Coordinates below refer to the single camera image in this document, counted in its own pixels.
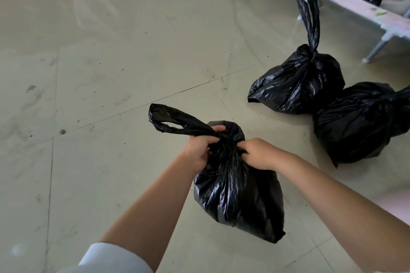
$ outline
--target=light blue sleeve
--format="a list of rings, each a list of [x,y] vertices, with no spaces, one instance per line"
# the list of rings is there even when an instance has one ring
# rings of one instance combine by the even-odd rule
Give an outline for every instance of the light blue sleeve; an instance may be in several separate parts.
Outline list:
[[[92,244],[77,266],[58,273],[153,273],[136,254],[108,243]]]

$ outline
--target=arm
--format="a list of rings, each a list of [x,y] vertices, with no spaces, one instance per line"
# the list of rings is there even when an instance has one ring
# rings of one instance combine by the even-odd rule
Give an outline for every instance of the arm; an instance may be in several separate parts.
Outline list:
[[[238,143],[243,160],[286,177],[365,272],[410,268],[410,226],[302,158],[254,138]]]
[[[214,126],[224,131],[225,126]],[[192,180],[208,160],[207,147],[219,139],[190,137],[183,152],[104,234],[101,242],[141,257],[155,272],[184,206]]]

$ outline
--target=rack leg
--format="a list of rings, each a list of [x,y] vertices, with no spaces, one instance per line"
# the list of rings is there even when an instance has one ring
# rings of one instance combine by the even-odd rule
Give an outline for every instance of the rack leg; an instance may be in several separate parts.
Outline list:
[[[410,17],[410,8],[406,11],[406,13],[403,15],[403,17]],[[374,47],[374,49],[369,53],[369,55],[367,55],[367,57],[365,57],[362,62],[363,63],[368,63],[370,62],[370,60],[372,58],[374,58],[376,56],[377,53],[380,52],[380,50],[382,48],[384,48],[384,46],[394,37],[394,34],[390,33],[390,32],[386,32],[383,37],[382,40]]]

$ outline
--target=black plastic bag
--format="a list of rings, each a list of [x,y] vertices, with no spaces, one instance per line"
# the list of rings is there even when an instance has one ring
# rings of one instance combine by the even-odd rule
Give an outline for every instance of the black plastic bag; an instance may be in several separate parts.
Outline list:
[[[390,138],[410,128],[410,86],[360,82],[313,115],[316,137],[337,167],[376,157]]]
[[[276,172],[261,171],[242,161],[244,151],[237,143],[245,140],[245,136],[236,123],[212,121],[205,124],[178,109],[159,104],[151,104],[148,115],[161,132],[220,138],[209,146],[212,155],[206,168],[194,180],[195,200],[213,219],[271,243],[284,236],[283,196]],[[224,125],[226,130],[215,132],[211,128],[215,125]]]
[[[320,37],[317,0],[297,1],[309,45],[301,45],[282,65],[257,79],[248,94],[249,103],[293,115],[316,112],[344,87],[339,63],[316,50]]]

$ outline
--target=tile floor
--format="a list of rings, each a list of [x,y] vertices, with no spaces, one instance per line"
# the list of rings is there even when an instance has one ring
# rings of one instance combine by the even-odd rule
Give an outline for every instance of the tile floor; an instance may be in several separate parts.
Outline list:
[[[369,198],[410,182],[410,136],[378,158],[335,170],[310,117],[248,104],[254,79],[306,42],[295,0],[0,0],[0,267],[53,273],[154,181],[184,136],[148,122],[151,102],[203,121],[236,121]],[[410,44],[369,65],[382,32],[325,2],[319,51],[347,85],[409,83]],[[300,194],[280,178],[285,231],[276,245],[225,228],[190,195],[159,272],[359,272]]]

